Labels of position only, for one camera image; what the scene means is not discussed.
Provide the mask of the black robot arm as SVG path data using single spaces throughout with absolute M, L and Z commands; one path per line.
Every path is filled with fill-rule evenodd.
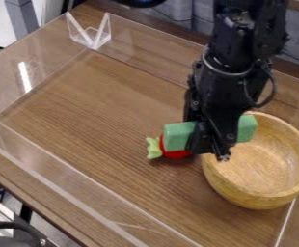
M 183 120 L 195 130 L 185 150 L 228 160 L 239 142 L 245 111 L 264 107 L 277 85 L 272 58 L 288 41 L 288 0 L 213 0 L 213 27 L 207 48 L 192 65 L 184 95 Z

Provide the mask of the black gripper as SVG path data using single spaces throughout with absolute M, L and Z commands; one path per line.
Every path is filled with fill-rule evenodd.
M 189 125 L 185 150 L 227 161 L 243 113 L 264 107 L 276 90 L 271 59 L 255 59 L 244 67 L 232 68 L 203 55 L 193 63 L 184 97 L 184 121 Z

